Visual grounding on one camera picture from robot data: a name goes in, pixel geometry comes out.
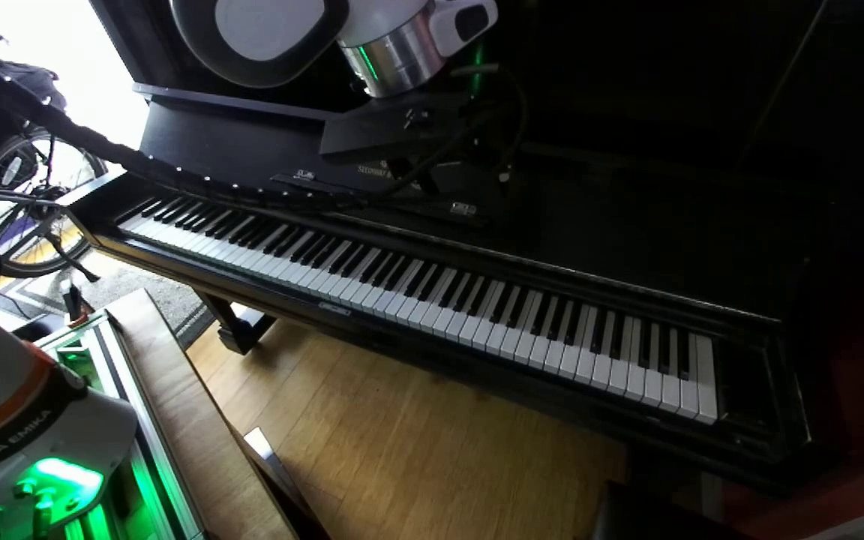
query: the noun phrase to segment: black piano key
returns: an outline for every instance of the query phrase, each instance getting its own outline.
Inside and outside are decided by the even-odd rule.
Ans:
[[[360,276],[360,282],[372,282],[375,273],[393,258],[393,252],[378,252],[378,258],[372,258],[372,264],[366,267],[366,273]]]
[[[672,372],[672,330],[660,327],[660,372]]]
[[[414,264],[423,264],[423,261],[408,261],[408,258],[405,258],[402,273],[399,273],[399,279],[393,282],[393,291],[396,291],[396,294],[405,294],[408,282],[414,279],[414,276],[408,276],[408,270],[411,270]]]
[[[435,264],[423,264],[414,276],[411,276],[411,282],[405,285],[405,297],[414,297],[417,291],[420,291],[420,285],[426,282],[426,276],[429,276],[429,270],[432,270]]]
[[[690,333],[678,330],[678,378],[693,378]]]
[[[567,342],[570,336],[570,327],[573,327],[573,300],[561,300],[561,318],[558,318],[558,327],[555,327],[555,342]]]
[[[426,285],[420,288],[420,294],[417,294],[417,300],[429,300],[432,297],[432,288],[435,288],[435,282],[441,279],[441,273],[444,273],[444,264],[435,264],[435,270],[429,273],[429,279],[426,279]]]
[[[183,219],[189,210],[195,207],[195,201],[180,201],[180,204],[174,204],[168,213],[162,213],[162,219],[159,222],[177,222],[177,219]]]
[[[297,231],[297,228],[285,222],[282,228],[273,231],[270,240],[264,240],[261,252],[276,255],[276,249],[279,249],[282,243],[288,243],[294,231]]]
[[[321,249],[312,255],[312,267],[324,267],[324,261],[339,249],[339,237],[327,237],[327,243],[321,243]]]
[[[639,333],[639,366],[648,369],[651,363],[651,321],[642,318],[642,333]]]
[[[606,309],[597,309],[594,330],[591,330],[591,339],[588,339],[588,351],[594,351],[594,354],[603,351],[603,342],[606,342],[606,318],[609,318],[609,312],[606,312]]]
[[[537,336],[540,336],[540,330],[543,330],[543,321],[546,321],[549,303],[552,303],[552,294],[543,294],[543,300],[540,300],[540,312],[534,315],[534,324],[531,324],[531,333],[537,333]]]
[[[183,213],[171,219],[174,228],[186,228],[198,216],[201,201],[192,201]]]
[[[471,309],[471,300],[474,300],[474,294],[477,294],[480,285],[483,285],[483,276],[468,273],[468,282],[465,282],[465,288],[459,291],[456,312],[468,312],[468,309]]]
[[[459,297],[459,288],[465,285],[465,276],[468,276],[468,273],[459,270],[456,279],[444,288],[444,297],[441,297],[441,306],[444,306],[444,309],[453,309],[453,306],[456,306],[456,297]]]
[[[258,225],[258,219],[252,216],[246,225],[240,225],[237,231],[231,231],[231,234],[225,237],[225,243],[246,246],[243,240],[246,240],[255,228],[261,228],[261,225]]]
[[[543,339],[555,339],[555,312],[558,312],[558,297],[555,294],[546,294],[549,297],[549,309],[543,315],[543,324],[540,324],[540,333]]]
[[[513,309],[510,309],[510,315],[507,315],[507,321],[504,321],[507,327],[519,327],[519,318],[522,318],[525,300],[528,300],[528,291],[519,288],[519,297],[516,297],[516,303],[513,303]]]
[[[189,231],[201,231],[210,219],[216,219],[222,210],[219,207],[213,207],[213,204],[207,204],[207,207],[201,207],[198,210],[198,216],[189,222]]]
[[[561,324],[564,324],[564,297],[555,297],[549,339],[558,339]]]
[[[318,234],[294,261],[312,267],[312,258],[330,243],[330,234]]]
[[[582,303],[570,300],[570,327],[564,330],[564,345],[576,345],[579,342],[579,318],[582,318]]]
[[[606,345],[609,357],[621,357],[621,342],[624,342],[624,315],[615,312],[612,318],[612,339]]]
[[[345,276],[348,261],[360,252],[363,243],[351,243],[330,267],[330,273]]]
[[[282,240],[273,246],[270,255],[285,258],[285,252],[303,237],[303,228],[291,228],[288,234],[282,234]]]
[[[150,201],[138,204],[138,216],[153,216],[153,213],[159,213],[168,201],[174,201],[174,198],[150,198]]]
[[[216,240],[228,240],[249,216],[246,213],[231,213],[231,219],[222,225],[222,231],[216,234]]]
[[[243,246],[246,249],[258,249],[264,240],[270,240],[270,234],[279,228],[276,219],[255,219],[255,225],[249,228],[249,234],[243,234]]]
[[[489,321],[492,321],[492,324],[501,324],[501,318],[504,318],[513,294],[516,294],[516,285],[504,285],[504,288],[501,288],[498,303],[495,303],[495,309],[489,312]]]
[[[216,222],[210,222],[201,234],[207,234],[207,237],[222,237],[222,234],[231,228],[234,219],[237,219],[234,210],[219,213]]]
[[[303,264],[303,258],[318,246],[318,240],[324,240],[324,234],[312,231],[312,237],[306,237],[300,246],[294,246],[294,252],[288,255],[291,261]]]
[[[396,267],[393,267],[390,276],[381,282],[381,288],[393,291],[393,288],[402,282],[408,264],[411,264],[408,255],[396,255]]]
[[[405,273],[408,258],[402,252],[393,255],[393,261],[387,264],[387,270],[375,279],[378,288],[390,291],[399,276]]]
[[[150,219],[153,222],[162,222],[165,216],[171,216],[177,207],[183,207],[186,204],[186,198],[171,198],[168,204],[162,204],[162,207],[156,207],[153,213],[150,213]]]
[[[468,303],[468,315],[477,315],[483,309],[489,285],[492,279],[483,279],[480,291]]]

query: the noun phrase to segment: piano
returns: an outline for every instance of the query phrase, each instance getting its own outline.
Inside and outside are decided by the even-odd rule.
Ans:
[[[267,186],[390,186],[318,153],[327,123],[357,102],[321,84],[342,60],[324,57],[294,87],[240,90],[180,48],[165,3],[93,6],[150,99],[141,150],[234,180],[210,195],[141,171],[102,177],[69,198],[93,246],[726,480],[786,492],[828,465],[813,390],[822,351],[807,327],[834,261],[822,246],[843,192],[837,165],[864,159],[846,138],[864,123],[837,108],[864,96],[864,63],[834,81],[846,87],[831,96],[840,117],[816,117],[813,96],[831,84],[816,72],[840,66],[849,42],[816,24],[849,33],[855,18],[825,3],[639,18],[657,6],[633,0],[588,3],[576,21],[570,6],[507,3],[495,48],[543,75],[528,84],[531,138],[513,183],[438,168],[444,186],[471,186],[462,204],[474,210],[441,219],[456,201],[267,204]],[[594,27],[588,69],[567,54],[537,60],[561,36],[519,30],[552,21],[561,36]],[[717,24],[747,39],[723,39]],[[693,66],[675,72],[657,54]]]

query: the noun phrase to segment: white device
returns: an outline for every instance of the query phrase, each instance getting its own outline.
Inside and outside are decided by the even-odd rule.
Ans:
[[[39,537],[90,510],[135,429],[126,402],[0,330],[0,540]]]
[[[498,21],[495,0],[171,0],[192,54],[243,87],[282,87],[339,42],[369,96],[426,84]]]

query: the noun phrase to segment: electronic device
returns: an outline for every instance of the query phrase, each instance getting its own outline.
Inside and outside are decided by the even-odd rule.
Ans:
[[[0,330],[0,537],[45,537],[87,513],[132,444],[126,402]]]

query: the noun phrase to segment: white piano key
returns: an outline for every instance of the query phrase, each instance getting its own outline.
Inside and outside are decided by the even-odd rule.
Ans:
[[[492,333],[492,312],[495,312],[495,303],[498,297],[504,294],[504,282],[492,282],[486,300],[483,300],[483,309],[480,309],[480,324],[474,327],[474,336],[471,336],[471,345],[477,348],[486,348],[489,342],[489,333]]]
[[[459,339],[459,336],[462,336],[465,318],[468,318],[465,309],[471,309],[471,300],[477,297],[477,291],[483,288],[483,282],[486,282],[483,276],[474,276],[474,279],[471,279],[471,288],[468,288],[465,303],[459,303],[459,306],[456,306],[456,315],[450,318],[450,327],[447,327],[447,336],[450,336],[450,339]]]
[[[642,321],[633,318],[630,321],[630,351],[627,351],[627,360],[630,360],[630,372],[627,372],[627,384],[624,384],[624,393],[633,396],[636,402],[645,399],[645,369],[639,366],[639,345],[642,342]]]
[[[714,345],[708,336],[693,336],[696,354],[696,384],[699,384],[699,420],[714,423],[720,417],[717,387],[714,387]]]
[[[621,348],[618,348],[618,357],[612,357],[612,369],[609,369],[609,390],[612,393],[624,393],[624,384],[627,384],[627,375],[630,375],[630,348],[633,348],[633,321],[630,315],[621,318]]]
[[[540,333],[534,336],[534,345],[531,345],[531,354],[528,354],[531,357],[528,363],[540,366],[546,372],[555,372],[549,366],[549,333],[552,333],[555,309],[558,309],[558,297],[549,300],[546,318],[543,318]]]
[[[444,312],[444,291],[453,285],[453,279],[456,279],[456,267],[447,267],[444,273],[441,273],[441,279],[438,279],[438,285],[432,288],[432,294],[429,294],[429,306],[426,306],[426,315],[423,315],[423,327],[426,330],[435,330],[435,324],[438,324],[438,315]]]
[[[591,384],[594,387],[609,387],[609,372],[612,372],[609,342],[612,342],[612,333],[615,333],[615,312],[606,312],[603,342],[600,342],[600,351],[594,354],[594,372],[591,372]]]
[[[663,375],[660,375],[660,324],[651,324],[648,345],[648,372],[645,372],[645,402],[663,402]]]
[[[408,282],[411,282],[423,267],[426,267],[423,258],[414,258],[414,261],[408,264],[405,276],[399,279],[399,285],[396,285],[396,291],[393,291],[390,306],[384,309],[390,318],[399,318],[399,309],[402,309],[402,303],[408,300],[408,297],[405,297],[405,288],[408,288]]]
[[[528,291],[525,309],[522,309],[522,324],[519,324],[519,339],[516,339],[516,360],[528,363],[531,357],[531,345],[534,345],[534,318],[540,312],[543,294],[540,291]]]
[[[510,285],[510,297],[507,297],[507,303],[504,303],[504,309],[498,315],[498,324],[492,324],[489,339],[483,345],[486,351],[501,354],[501,339],[510,330],[507,318],[516,309],[519,294],[522,294],[522,288]]]
[[[684,339],[687,357],[678,354],[678,411],[684,417],[699,417],[699,384],[696,384],[696,366],[693,366],[693,342],[690,333],[678,333]]]
[[[579,354],[567,354],[570,345],[564,339],[570,333],[576,303],[570,303],[570,300],[561,300],[561,303],[564,303],[561,306],[564,312],[561,312],[561,324],[552,330],[555,339],[549,345],[549,363],[546,366],[555,369],[558,375],[573,378]]]
[[[669,372],[663,372],[663,402],[666,411],[681,411],[678,405],[678,333],[669,330]]]
[[[579,348],[576,381],[582,384],[591,384],[591,372],[594,372],[594,351],[591,351],[594,318],[597,318],[597,309],[582,303],[579,336],[576,336],[576,348]]]

